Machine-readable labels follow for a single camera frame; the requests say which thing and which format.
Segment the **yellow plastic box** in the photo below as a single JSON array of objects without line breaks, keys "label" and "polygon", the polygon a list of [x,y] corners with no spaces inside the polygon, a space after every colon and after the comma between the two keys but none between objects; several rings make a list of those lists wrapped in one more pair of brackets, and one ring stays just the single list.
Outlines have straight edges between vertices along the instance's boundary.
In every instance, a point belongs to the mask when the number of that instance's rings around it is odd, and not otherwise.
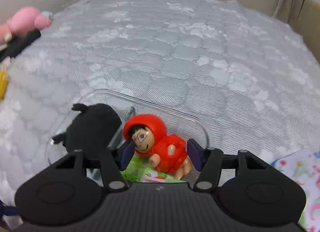
[{"label": "yellow plastic box", "polygon": [[3,100],[8,86],[7,70],[1,70],[0,73],[0,100]]}]

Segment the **beige headboard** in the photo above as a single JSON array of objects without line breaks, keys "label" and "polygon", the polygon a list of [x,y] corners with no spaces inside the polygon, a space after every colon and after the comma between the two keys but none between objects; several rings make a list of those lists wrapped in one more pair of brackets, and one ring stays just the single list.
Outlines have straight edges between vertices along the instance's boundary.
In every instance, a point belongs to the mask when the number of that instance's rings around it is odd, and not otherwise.
[{"label": "beige headboard", "polygon": [[320,49],[320,15],[319,3],[313,0],[306,1],[296,21],[291,27],[300,34],[306,46],[319,62]]}]

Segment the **blue floral tin case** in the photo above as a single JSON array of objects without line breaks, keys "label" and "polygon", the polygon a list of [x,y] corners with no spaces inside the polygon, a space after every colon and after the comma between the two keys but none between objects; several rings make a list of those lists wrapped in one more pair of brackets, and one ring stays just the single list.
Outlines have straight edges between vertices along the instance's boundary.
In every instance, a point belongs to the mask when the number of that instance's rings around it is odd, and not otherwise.
[{"label": "blue floral tin case", "polygon": [[319,152],[296,151],[275,160],[272,166],[300,185],[306,194],[300,225],[306,231],[319,231]]}]

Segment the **pink plush toy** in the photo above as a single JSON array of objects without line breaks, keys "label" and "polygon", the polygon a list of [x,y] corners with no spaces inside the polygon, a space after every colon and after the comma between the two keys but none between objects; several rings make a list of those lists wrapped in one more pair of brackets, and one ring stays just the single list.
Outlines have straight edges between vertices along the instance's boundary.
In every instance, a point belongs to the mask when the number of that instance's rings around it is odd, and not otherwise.
[{"label": "pink plush toy", "polygon": [[51,23],[49,16],[44,15],[39,9],[33,6],[23,7],[1,25],[1,44],[10,42],[15,36],[48,28]]}]

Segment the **grey quilted mattress cover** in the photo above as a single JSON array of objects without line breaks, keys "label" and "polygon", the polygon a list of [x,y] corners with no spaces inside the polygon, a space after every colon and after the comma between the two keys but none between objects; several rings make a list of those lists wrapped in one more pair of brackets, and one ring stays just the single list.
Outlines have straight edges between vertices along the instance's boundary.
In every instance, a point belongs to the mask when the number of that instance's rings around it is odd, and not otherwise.
[{"label": "grey quilted mattress cover", "polygon": [[104,88],[198,117],[225,153],[319,149],[319,64],[277,19],[216,0],[81,0],[14,59],[1,102],[1,200],[46,167],[71,106]]}]

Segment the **clear glass container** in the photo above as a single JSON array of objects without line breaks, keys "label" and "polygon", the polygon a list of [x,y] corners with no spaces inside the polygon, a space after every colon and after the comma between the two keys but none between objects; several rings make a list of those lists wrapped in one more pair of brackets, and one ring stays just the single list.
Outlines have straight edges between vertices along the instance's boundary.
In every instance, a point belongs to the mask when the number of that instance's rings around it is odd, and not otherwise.
[{"label": "clear glass container", "polygon": [[212,141],[199,119],[105,89],[74,102],[46,148],[47,160],[71,151],[97,160],[108,149],[120,175],[132,182],[181,182],[202,163]]}]

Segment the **red hooded doll figure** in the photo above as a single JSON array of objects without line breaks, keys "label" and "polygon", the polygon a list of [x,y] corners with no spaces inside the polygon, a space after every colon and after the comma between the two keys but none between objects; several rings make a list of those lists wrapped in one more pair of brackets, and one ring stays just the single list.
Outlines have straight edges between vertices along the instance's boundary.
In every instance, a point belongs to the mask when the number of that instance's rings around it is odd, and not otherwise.
[{"label": "red hooded doll figure", "polygon": [[156,115],[132,116],[123,127],[123,136],[135,143],[136,153],[148,158],[158,172],[181,179],[193,168],[185,140],[176,134],[167,134],[165,123]]}]

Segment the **black plush cat toy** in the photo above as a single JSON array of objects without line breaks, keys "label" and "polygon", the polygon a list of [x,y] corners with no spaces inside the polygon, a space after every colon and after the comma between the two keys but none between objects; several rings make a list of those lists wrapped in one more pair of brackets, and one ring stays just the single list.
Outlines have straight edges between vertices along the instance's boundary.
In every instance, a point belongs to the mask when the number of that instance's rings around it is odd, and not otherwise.
[{"label": "black plush cat toy", "polygon": [[109,105],[75,103],[72,110],[79,112],[67,129],[52,137],[54,144],[62,143],[67,152],[82,150],[88,159],[97,159],[121,125],[121,119]]}]

